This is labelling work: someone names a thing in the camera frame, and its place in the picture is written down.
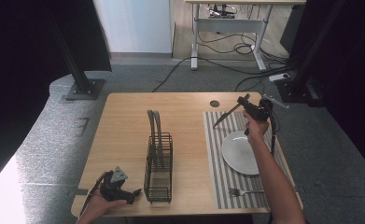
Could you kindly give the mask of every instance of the desk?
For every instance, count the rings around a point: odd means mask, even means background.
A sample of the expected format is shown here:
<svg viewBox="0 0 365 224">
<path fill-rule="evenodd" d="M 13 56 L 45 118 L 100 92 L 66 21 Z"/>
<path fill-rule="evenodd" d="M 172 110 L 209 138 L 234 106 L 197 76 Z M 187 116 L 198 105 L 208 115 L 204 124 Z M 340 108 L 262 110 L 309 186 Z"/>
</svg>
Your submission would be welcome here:
<svg viewBox="0 0 365 224">
<path fill-rule="evenodd" d="M 273 5 L 303 5 L 305 0 L 185 0 L 186 3 L 194 5 L 193 12 L 193 44 L 191 50 L 191 69 L 197 69 L 199 31 L 226 32 L 226 33 L 256 33 L 258 35 L 255 46 L 251 46 L 256 62 L 260 70 L 266 66 L 260 55 L 260 45 L 269 22 Z M 200 19 L 200 4 L 234 4 L 234 5 L 268 5 L 263 21 L 237 20 L 237 19 Z"/>
<path fill-rule="evenodd" d="M 174 142 L 173 198 L 170 203 L 149 203 L 144 192 L 133 205 L 111 210 L 108 216 L 170 216 L 267 213 L 267 207 L 216 209 L 205 141 L 204 112 L 228 111 L 242 92 L 112 93 L 108 96 L 91 152 L 78 188 L 90 190 L 103 171 L 119 166 L 129 177 L 122 188 L 142 189 L 150 126 L 147 110 L 158 110 L 161 130 Z M 211 101 L 219 107 L 212 107 Z M 249 102 L 258 104 L 252 92 Z M 77 195 L 71 211 L 78 216 L 86 199 Z"/>
</svg>

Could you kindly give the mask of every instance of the human arm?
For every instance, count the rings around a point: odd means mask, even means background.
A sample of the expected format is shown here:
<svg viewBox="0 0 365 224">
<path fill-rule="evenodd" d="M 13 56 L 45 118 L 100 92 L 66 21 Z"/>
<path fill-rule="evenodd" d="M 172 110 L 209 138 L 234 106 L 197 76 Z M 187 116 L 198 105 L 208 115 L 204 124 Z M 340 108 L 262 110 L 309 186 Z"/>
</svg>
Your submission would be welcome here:
<svg viewBox="0 0 365 224">
<path fill-rule="evenodd" d="M 78 218 L 77 224 L 89 224 L 103 216 L 109 209 L 126 204 L 126 200 L 107 201 L 97 189 L 91 196 L 83 214 Z"/>
<path fill-rule="evenodd" d="M 287 177 L 276 163 L 264 142 L 269 123 L 257 122 L 244 112 L 248 119 L 248 142 L 252 146 L 260 172 L 260 179 L 272 210 L 274 223 L 305 223 L 298 198 Z"/>
</svg>

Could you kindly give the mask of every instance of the knife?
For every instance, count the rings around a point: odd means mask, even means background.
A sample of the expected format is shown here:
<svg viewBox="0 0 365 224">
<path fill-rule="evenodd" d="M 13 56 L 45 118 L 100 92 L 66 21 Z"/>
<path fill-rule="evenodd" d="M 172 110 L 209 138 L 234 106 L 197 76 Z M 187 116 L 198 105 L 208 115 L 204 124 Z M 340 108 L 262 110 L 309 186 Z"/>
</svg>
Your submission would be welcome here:
<svg viewBox="0 0 365 224">
<path fill-rule="evenodd" d="M 157 153 L 158 153 L 159 158 L 160 158 L 161 167 L 164 169 L 164 157 L 163 157 L 163 153 L 162 153 L 162 142 L 161 142 L 160 115 L 159 115 L 159 112 L 157 110 L 154 110 L 153 114 L 155 115 L 155 120 L 156 120 L 156 124 L 157 124 L 157 128 L 158 128 L 158 136 L 159 136 L 159 144 L 158 144 L 158 147 L 157 147 Z"/>
<path fill-rule="evenodd" d="M 149 116 L 149 122 L 150 122 L 150 135 L 152 137 L 152 142 L 149 145 L 149 152 L 151 154 L 151 158 L 153 162 L 155 163 L 155 166 L 157 166 L 157 156 L 156 156 L 156 140 L 155 140 L 155 124 L 154 124 L 154 118 L 153 118 L 153 111 L 148 110 L 147 115 Z"/>
<path fill-rule="evenodd" d="M 249 93 L 246 94 L 244 99 L 247 100 L 248 98 L 249 98 Z M 237 104 L 229 112 L 222 114 L 222 116 L 220 116 L 220 118 L 217 120 L 217 122 L 215 122 L 215 124 L 214 124 L 214 126 L 212 126 L 212 128 L 214 129 L 215 127 L 217 127 L 217 125 L 219 125 L 220 122 L 222 122 L 225 118 L 227 118 L 239 106 L 240 106 L 240 104 Z"/>
</svg>

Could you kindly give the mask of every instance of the human hand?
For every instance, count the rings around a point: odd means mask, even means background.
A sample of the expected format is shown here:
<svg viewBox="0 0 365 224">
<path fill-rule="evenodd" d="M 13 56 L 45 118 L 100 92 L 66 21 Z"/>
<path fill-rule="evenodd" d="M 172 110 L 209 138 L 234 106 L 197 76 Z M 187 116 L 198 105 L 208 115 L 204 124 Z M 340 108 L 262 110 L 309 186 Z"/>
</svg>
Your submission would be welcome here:
<svg viewBox="0 0 365 224">
<path fill-rule="evenodd" d="M 77 224 L 92 223 L 97 218 L 103 216 L 109 209 L 126 204 L 126 200 L 107 201 L 98 188 L 91 196 L 86 209 L 77 220 Z"/>
<path fill-rule="evenodd" d="M 246 113 L 244 110 L 244 117 L 248 119 L 246 123 L 246 128 L 249 130 L 248 142 L 253 143 L 254 141 L 260 140 L 264 141 L 263 135 L 266 133 L 269 128 L 269 122 L 263 121 L 259 122 Z"/>
</svg>

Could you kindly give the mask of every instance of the dish rack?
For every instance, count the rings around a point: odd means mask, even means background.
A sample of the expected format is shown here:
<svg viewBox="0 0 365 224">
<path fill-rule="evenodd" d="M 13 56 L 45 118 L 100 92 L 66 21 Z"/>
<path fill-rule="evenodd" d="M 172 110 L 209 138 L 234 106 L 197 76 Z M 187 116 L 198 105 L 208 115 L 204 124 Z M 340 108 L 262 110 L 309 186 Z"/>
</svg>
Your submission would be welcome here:
<svg viewBox="0 0 365 224">
<path fill-rule="evenodd" d="M 159 135 L 155 134 L 156 148 L 159 146 Z M 147 200 L 153 202 L 170 202 L 173 180 L 173 138 L 169 133 L 161 133 L 162 156 L 152 155 L 150 146 L 152 136 L 147 145 L 147 167 L 145 171 L 144 192 Z"/>
</svg>

